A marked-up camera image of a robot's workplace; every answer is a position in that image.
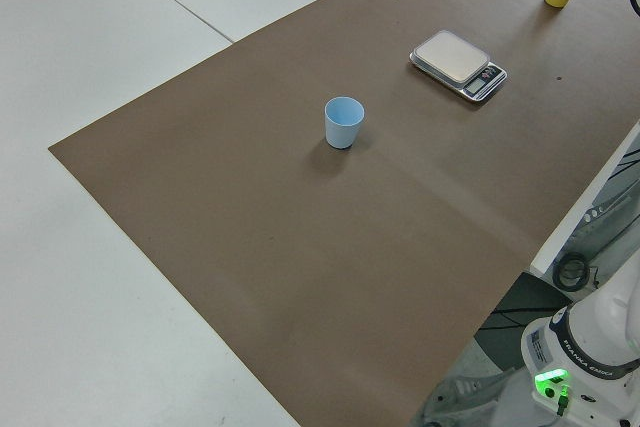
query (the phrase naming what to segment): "plastic cup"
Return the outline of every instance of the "plastic cup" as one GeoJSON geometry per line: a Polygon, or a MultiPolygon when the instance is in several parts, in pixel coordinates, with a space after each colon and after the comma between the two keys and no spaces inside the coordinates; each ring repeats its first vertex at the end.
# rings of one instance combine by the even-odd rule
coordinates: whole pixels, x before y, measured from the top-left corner
{"type": "Polygon", "coordinates": [[[356,99],[331,99],[324,108],[325,136],[329,145],[336,149],[351,147],[363,120],[364,107],[356,99]]]}

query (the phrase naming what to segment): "green light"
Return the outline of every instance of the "green light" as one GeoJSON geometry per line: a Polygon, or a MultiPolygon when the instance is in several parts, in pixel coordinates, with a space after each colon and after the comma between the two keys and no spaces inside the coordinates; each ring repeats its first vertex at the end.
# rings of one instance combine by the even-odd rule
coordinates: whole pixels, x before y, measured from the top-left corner
{"type": "Polygon", "coordinates": [[[564,378],[567,374],[568,372],[564,369],[556,369],[550,372],[545,372],[543,374],[536,375],[535,381],[537,383],[537,382],[544,382],[546,380],[556,379],[558,377],[564,378]]]}

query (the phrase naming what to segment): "brown paper sheet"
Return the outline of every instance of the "brown paper sheet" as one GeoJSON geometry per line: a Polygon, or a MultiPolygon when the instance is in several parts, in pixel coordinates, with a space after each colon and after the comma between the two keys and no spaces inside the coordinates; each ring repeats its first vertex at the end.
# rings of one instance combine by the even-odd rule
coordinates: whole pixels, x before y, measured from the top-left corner
{"type": "Polygon", "coordinates": [[[320,0],[51,151],[304,427],[404,426],[638,120],[638,38],[627,0],[320,0]],[[486,105],[409,65],[440,29],[509,72],[486,105]]]}

